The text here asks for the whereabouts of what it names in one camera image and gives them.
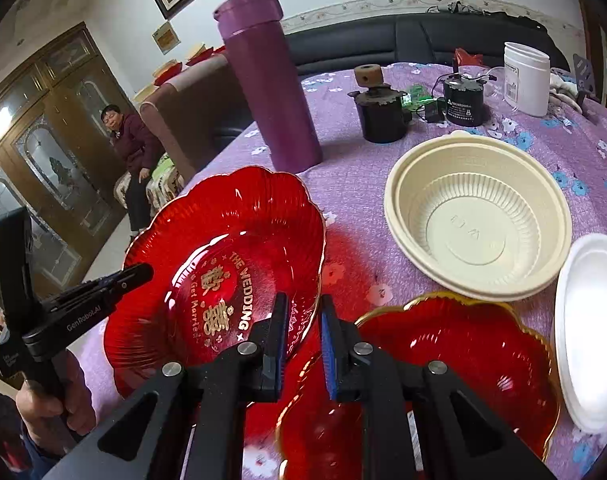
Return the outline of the person's left hand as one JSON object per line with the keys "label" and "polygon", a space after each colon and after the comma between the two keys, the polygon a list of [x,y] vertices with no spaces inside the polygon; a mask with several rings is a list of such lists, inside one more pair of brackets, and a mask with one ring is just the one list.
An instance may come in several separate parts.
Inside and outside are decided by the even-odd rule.
{"label": "person's left hand", "polygon": [[72,434],[89,434],[96,426],[92,393],[85,383],[78,359],[66,351],[64,400],[49,396],[36,382],[25,382],[16,396],[16,405],[26,432],[44,452],[64,456],[73,447]]}

